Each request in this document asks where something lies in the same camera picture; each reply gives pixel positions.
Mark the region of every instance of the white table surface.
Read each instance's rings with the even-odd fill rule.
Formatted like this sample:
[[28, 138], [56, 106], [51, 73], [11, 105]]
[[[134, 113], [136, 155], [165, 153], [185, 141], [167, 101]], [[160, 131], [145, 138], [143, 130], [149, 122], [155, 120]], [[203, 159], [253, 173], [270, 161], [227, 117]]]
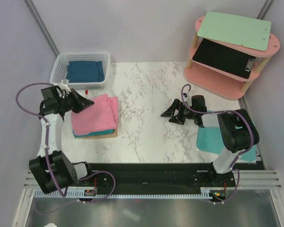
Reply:
[[[187, 83], [185, 62], [113, 63], [110, 83], [103, 90], [89, 90], [88, 98], [104, 93], [119, 99], [118, 137], [78, 139], [72, 134], [70, 112], [65, 116], [62, 150], [71, 162], [98, 163], [202, 163], [217, 155], [196, 147], [198, 127], [169, 123], [160, 114], [167, 110]], [[78, 91], [85, 96], [85, 91]], [[209, 110], [239, 109], [238, 101], [227, 100], [192, 85], [190, 95], [203, 95]]]

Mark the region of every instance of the laundry basket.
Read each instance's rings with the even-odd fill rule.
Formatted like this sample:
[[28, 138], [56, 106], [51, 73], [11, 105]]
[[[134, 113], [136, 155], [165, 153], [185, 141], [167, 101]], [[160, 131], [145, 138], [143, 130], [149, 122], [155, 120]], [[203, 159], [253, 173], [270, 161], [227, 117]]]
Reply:
[[67, 66], [70, 61], [102, 61], [104, 80], [93, 83], [68, 83], [70, 88], [75, 90], [103, 89], [108, 80], [108, 69], [110, 65], [110, 54], [105, 52], [80, 52], [80, 53], [60, 53], [53, 65], [53, 70], [49, 82], [51, 84], [60, 83], [67, 76]]

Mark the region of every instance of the gray wall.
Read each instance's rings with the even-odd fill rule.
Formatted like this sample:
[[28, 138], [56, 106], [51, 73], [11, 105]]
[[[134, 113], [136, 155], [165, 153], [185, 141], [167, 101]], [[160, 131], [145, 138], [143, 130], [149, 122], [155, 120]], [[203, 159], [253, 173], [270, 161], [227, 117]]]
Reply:
[[186, 61], [207, 11], [256, 17], [265, 0], [31, 0], [60, 52], [107, 51], [112, 61]]
[[[0, 0], [0, 227], [11, 226], [28, 171], [36, 157], [41, 127], [15, 103], [26, 84], [47, 82], [54, 55], [22, 0]], [[38, 111], [39, 87], [20, 97]]]
[[284, 0], [276, 0], [266, 20], [281, 49], [247, 91], [245, 98], [260, 134], [262, 156], [284, 189]]

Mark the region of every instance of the pink cloth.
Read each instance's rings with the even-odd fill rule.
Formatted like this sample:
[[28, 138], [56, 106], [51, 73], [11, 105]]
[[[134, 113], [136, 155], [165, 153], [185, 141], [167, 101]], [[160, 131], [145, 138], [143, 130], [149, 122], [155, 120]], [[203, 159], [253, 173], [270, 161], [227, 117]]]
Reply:
[[118, 128], [118, 97], [107, 94], [91, 99], [95, 102], [81, 113], [71, 112], [71, 124], [78, 136]]

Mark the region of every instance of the pink shelf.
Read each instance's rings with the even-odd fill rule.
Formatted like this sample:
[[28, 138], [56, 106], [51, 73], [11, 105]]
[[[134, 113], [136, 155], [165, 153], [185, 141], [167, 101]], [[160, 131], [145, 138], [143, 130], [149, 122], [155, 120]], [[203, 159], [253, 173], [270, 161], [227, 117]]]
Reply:
[[[197, 48], [196, 48], [196, 49], [190, 48], [190, 50], [189, 50], [189, 56], [190, 56], [191, 58], [194, 56], [194, 54], [195, 54]], [[206, 68], [209, 68], [209, 69], [211, 69], [211, 70], [213, 70], [213, 71], [216, 71], [216, 72], [218, 72], [218, 73], [220, 73], [220, 74], [223, 74], [223, 75], [228, 76], [228, 77], [231, 77], [231, 78], [233, 78], [233, 79], [235, 79], [235, 80], [244, 81], [244, 82], [246, 82], [246, 81], [253, 81], [253, 80], [255, 80], [255, 79], [260, 75], [260, 73], [255, 73], [255, 72], [254, 72], [254, 68], [257, 66], [257, 63], [256, 63], [256, 62], [255, 62], [255, 64], [254, 64], [254, 67], [252, 68], [252, 71], [250, 72], [250, 76], [249, 76], [248, 79], [245, 79], [245, 78], [242, 78], [242, 77], [238, 77], [238, 76], [233, 75], [233, 74], [231, 74], [231, 73], [224, 72], [224, 71], [222, 71], [222, 70], [213, 68], [213, 67], [208, 66], [208, 65], [204, 65], [204, 64], [199, 63], [199, 62], [197, 62], [197, 61], [194, 61], [194, 62], [197, 63], [197, 64], [199, 64], [199, 65], [202, 65], [203, 67], [206, 67]]]
[[[196, 32], [199, 31], [204, 17], [205, 16], [200, 17], [196, 21], [196, 23], [195, 23], [195, 31]], [[268, 48], [267, 48], [266, 51], [254, 50], [254, 49], [250, 49], [250, 48], [247, 48], [247, 47], [244, 47], [244, 46], [238, 46], [238, 45], [229, 44], [229, 43], [216, 41], [216, 40], [212, 40], [212, 39], [210, 39], [210, 40], [213, 41], [213, 42], [216, 42], [218, 44], [222, 44], [224, 46], [230, 47], [234, 50], [238, 50], [238, 51], [241, 51], [243, 53], [247, 53], [247, 54], [250, 54], [252, 56], [259, 57], [259, 58], [267, 58], [267, 57], [273, 56], [280, 49], [280, 42], [279, 42], [278, 38], [275, 37], [271, 33], [270, 33], [270, 38], [269, 38], [269, 41], [268, 41]]]
[[241, 92], [244, 82], [226, 77], [195, 62], [192, 63], [190, 69], [184, 69], [184, 77], [189, 82], [227, 99], [236, 100], [244, 95]]

